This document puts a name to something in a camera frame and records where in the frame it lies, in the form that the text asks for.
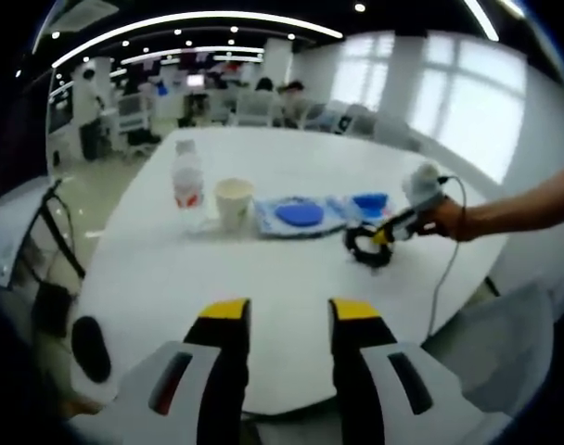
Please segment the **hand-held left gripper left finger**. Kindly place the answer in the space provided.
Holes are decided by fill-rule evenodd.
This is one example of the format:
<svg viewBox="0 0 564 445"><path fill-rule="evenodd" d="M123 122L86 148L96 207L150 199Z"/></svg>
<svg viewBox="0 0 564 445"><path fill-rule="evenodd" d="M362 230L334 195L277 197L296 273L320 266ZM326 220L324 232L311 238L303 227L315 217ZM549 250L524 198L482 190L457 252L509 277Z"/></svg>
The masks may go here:
<svg viewBox="0 0 564 445"><path fill-rule="evenodd" d="M217 301L121 381L124 444L237 444L249 381L250 300Z"/></svg>

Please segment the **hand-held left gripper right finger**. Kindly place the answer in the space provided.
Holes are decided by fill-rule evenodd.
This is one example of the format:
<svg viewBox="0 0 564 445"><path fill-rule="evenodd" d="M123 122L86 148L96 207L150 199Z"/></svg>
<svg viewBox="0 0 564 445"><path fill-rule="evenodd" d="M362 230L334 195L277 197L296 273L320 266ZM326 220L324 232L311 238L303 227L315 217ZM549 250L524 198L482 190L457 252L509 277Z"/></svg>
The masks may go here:
<svg viewBox="0 0 564 445"><path fill-rule="evenodd" d="M328 302L333 384L346 444L464 444L484 413L459 379L412 343L400 343L365 301Z"/></svg>

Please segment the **person's right hand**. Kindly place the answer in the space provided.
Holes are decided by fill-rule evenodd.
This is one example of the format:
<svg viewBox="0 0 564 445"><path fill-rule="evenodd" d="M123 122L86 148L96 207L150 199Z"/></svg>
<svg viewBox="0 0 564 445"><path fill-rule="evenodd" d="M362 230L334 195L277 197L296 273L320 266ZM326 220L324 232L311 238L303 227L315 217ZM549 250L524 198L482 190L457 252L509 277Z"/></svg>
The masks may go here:
<svg viewBox="0 0 564 445"><path fill-rule="evenodd" d="M467 208L449 197L426 213L420 233L440 235L457 242L468 242L478 236L473 221L467 217Z"/></svg>

